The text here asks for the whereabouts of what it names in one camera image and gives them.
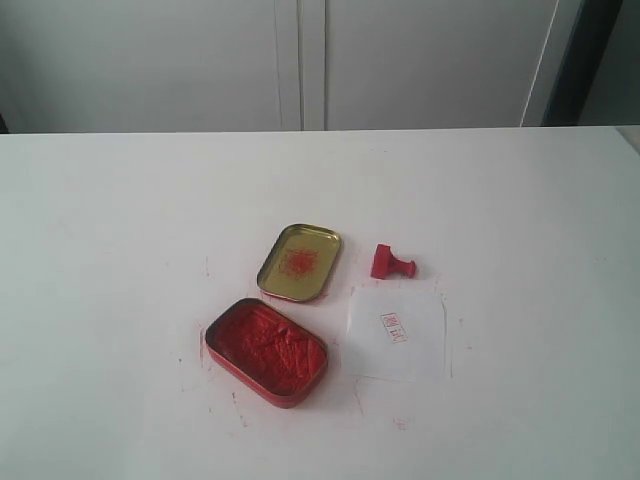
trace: rectangular tin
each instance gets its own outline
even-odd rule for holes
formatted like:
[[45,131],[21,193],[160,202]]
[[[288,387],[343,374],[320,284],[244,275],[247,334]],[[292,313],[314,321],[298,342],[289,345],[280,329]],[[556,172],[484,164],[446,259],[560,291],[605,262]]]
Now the rectangular tin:
[[258,287],[293,302],[313,300],[322,293],[341,246],[340,235],[332,230],[289,225],[258,272]]
[[256,298],[224,312],[207,328],[205,343],[216,362],[280,408],[304,400],[329,362],[322,340]]

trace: paper sheet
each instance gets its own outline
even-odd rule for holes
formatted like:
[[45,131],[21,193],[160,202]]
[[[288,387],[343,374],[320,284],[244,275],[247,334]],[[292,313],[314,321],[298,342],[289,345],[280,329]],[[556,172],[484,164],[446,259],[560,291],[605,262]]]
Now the paper sheet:
[[354,375],[405,381],[442,378],[445,317],[440,296],[419,289],[354,290],[342,362]]

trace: tin lid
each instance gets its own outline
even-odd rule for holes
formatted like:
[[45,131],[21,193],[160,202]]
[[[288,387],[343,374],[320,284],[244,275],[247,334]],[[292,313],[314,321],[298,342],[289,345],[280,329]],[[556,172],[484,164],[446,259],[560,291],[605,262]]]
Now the tin lid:
[[342,240],[326,228],[295,224],[286,227],[260,272],[258,287],[268,295],[294,302],[316,298],[329,278]]

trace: white table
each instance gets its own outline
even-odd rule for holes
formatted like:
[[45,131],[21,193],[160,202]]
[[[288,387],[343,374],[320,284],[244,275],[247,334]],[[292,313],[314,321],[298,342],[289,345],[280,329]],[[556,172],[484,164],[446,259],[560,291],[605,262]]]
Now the white table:
[[[610,128],[4,136],[0,478],[637,480],[639,210]],[[199,336],[295,222],[345,248],[271,301],[331,346],[280,410]],[[378,242],[442,295],[442,382],[341,372]]]

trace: red tin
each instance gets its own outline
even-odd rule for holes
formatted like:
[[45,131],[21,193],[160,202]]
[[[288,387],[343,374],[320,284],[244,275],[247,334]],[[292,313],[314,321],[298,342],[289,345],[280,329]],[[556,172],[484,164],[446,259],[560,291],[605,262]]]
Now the red tin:
[[280,408],[304,400],[327,370],[326,344],[257,298],[224,312],[205,342],[216,362]]

